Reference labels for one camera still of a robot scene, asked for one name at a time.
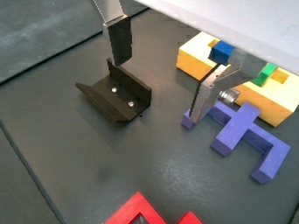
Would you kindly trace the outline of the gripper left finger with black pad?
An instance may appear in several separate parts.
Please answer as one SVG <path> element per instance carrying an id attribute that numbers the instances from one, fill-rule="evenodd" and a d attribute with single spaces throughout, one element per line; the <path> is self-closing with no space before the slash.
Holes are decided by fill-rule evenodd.
<path id="1" fill-rule="evenodd" d="M 130 17 L 118 0 L 90 0 L 102 18 L 102 32 L 110 47 L 112 62 L 121 66 L 132 58 Z"/>

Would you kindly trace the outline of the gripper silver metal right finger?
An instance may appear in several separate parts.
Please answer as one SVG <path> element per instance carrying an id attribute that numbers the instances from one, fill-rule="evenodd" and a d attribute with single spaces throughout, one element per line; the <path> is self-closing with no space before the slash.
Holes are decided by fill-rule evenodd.
<path id="1" fill-rule="evenodd" d="M 189 113 L 189 118 L 194 123 L 197 123 L 209 112 L 219 98 L 220 91 L 227 91 L 229 88 L 233 88 L 247 81 L 245 75 L 241 72 L 245 56 L 247 53 L 235 48 L 228 58 L 229 66 L 217 64 L 200 81 Z"/>

